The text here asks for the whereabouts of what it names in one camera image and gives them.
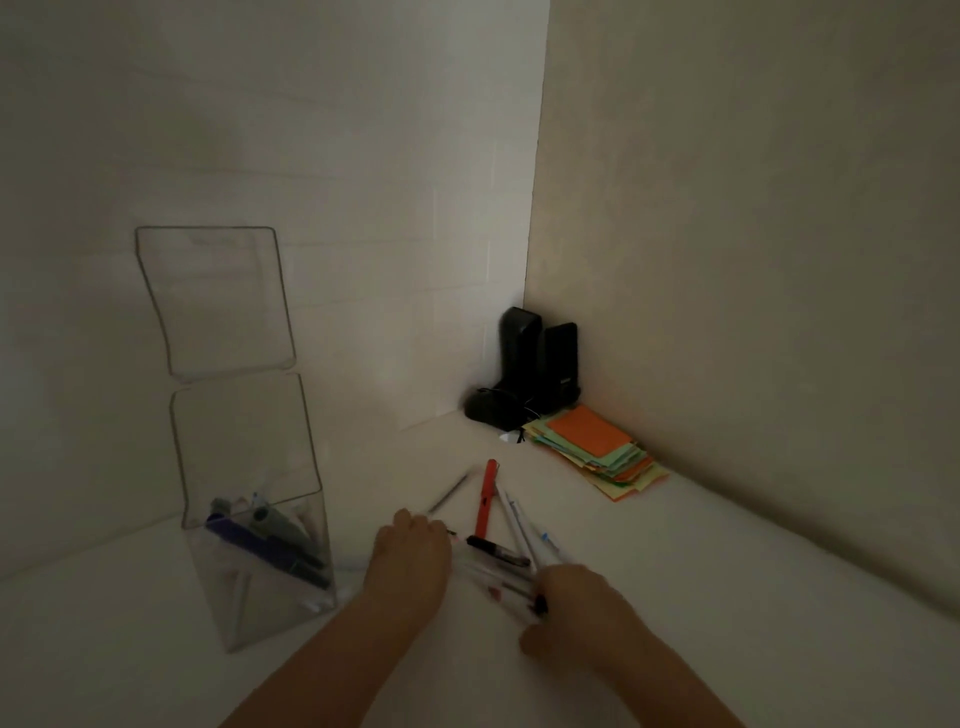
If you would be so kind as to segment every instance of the orange sticky note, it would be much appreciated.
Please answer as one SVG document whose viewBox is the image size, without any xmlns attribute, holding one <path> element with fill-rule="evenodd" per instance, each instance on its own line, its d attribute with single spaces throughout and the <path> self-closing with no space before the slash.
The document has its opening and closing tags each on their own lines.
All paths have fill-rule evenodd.
<svg viewBox="0 0 960 728">
<path fill-rule="evenodd" d="M 627 433 L 601 420 L 584 404 L 551 420 L 548 425 L 558 435 L 595 457 L 603 457 L 633 440 Z"/>
</svg>

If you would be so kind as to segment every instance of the hand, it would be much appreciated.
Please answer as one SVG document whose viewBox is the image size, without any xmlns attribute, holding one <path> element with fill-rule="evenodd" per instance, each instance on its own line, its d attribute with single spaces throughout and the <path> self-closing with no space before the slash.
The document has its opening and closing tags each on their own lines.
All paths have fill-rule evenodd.
<svg viewBox="0 0 960 728">
<path fill-rule="evenodd" d="M 405 508 L 376 534 L 364 595 L 419 632 L 434 618 L 450 578 L 450 537 L 441 521 Z"/>
<path fill-rule="evenodd" d="M 559 655 L 606 675 L 656 641 L 620 592 L 587 567 L 540 570 L 535 593 L 546 597 L 550 611 L 520 636 L 520 649 L 531 657 Z"/>
</svg>

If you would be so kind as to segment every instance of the white desk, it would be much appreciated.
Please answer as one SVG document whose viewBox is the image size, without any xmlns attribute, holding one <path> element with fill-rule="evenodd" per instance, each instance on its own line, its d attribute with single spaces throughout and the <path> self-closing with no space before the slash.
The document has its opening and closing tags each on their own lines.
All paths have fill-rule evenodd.
<svg viewBox="0 0 960 728">
<path fill-rule="evenodd" d="M 554 456 L 458 413 L 323 458 L 335 554 L 368 552 L 398 507 L 423 507 L 489 457 L 531 517 L 749 725 L 956 724 L 956 624 L 684 478 L 610 503 Z M 451 527 L 472 529 L 479 488 L 478 477 L 444 507 Z M 509 543 L 495 511 L 491 533 Z M 175 520 L 0 583 L 0 619 L 12 728 L 214 726 L 319 626 L 223 654 Z M 601 686 L 528 664 L 517 632 L 454 583 L 367 725 L 632 724 Z"/>
</svg>

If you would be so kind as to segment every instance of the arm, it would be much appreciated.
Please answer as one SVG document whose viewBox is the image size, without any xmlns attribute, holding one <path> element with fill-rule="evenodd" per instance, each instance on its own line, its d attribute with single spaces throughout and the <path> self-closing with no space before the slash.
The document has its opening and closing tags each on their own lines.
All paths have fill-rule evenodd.
<svg viewBox="0 0 960 728">
<path fill-rule="evenodd" d="M 644 726 L 742 728 L 602 576 L 581 566 L 550 567 L 539 573 L 537 589 L 550 613 L 521 636 L 526 654 L 594 670 Z"/>
<path fill-rule="evenodd" d="M 224 721 L 222 728 L 354 728 L 440 608 L 450 541 L 406 510 L 377 534 L 363 592 Z"/>
</svg>

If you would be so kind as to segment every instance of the stack of sticky notes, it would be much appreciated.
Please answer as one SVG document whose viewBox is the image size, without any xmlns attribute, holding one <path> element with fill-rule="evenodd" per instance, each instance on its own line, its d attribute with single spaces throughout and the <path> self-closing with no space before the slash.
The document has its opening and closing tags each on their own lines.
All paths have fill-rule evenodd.
<svg viewBox="0 0 960 728">
<path fill-rule="evenodd" d="M 535 443 L 577 466 L 610 500 L 621 500 L 669 475 L 630 435 L 583 404 L 534 420 L 523 429 Z"/>
</svg>

